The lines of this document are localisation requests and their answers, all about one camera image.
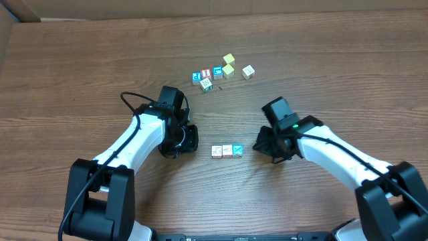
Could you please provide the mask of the wooden O block green side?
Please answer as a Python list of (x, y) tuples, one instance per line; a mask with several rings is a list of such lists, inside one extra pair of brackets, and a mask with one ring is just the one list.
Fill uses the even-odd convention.
[(211, 147), (211, 157), (220, 159), (223, 156), (223, 147), (221, 145), (213, 145)]

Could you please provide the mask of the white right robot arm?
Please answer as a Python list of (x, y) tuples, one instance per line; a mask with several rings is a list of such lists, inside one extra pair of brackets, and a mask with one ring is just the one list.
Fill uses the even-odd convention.
[(314, 116), (300, 118), (283, 97), (261, 110), (269, 125), (261, 127), (253, 150), (269, 155), (273, 164), (306, 159), (355, 194), (359, 217), (323, 234), (323, 240), (427, 239), (427, 187), (415, 166), (359, 151)]

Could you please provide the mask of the blue X letter block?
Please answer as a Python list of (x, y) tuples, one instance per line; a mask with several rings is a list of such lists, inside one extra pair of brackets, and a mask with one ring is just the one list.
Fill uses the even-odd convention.
[(232, 155), (233, 157), (242, 157), (243, 145), (232, 145)]

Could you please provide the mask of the wooden block red side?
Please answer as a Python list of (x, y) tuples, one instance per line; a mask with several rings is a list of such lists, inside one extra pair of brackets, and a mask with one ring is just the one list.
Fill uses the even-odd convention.
[(233, 156), (233, 145), (223, 145), (222, 146), (222, 157), (230, 158)]

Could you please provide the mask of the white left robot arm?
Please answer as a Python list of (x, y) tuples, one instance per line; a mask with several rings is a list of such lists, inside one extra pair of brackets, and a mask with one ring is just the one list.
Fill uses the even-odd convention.
[(157, 240), (154, 229), (136, 221), (136, 172), (154, 149), (167, 159), (195, 152), (198, 130), (178, 88), (163, 86), (157, 100), (149, 98), (131, 111), (130, 125), (107, 150), (70, 167), (58, 240), (65, 234), (85, 240)]

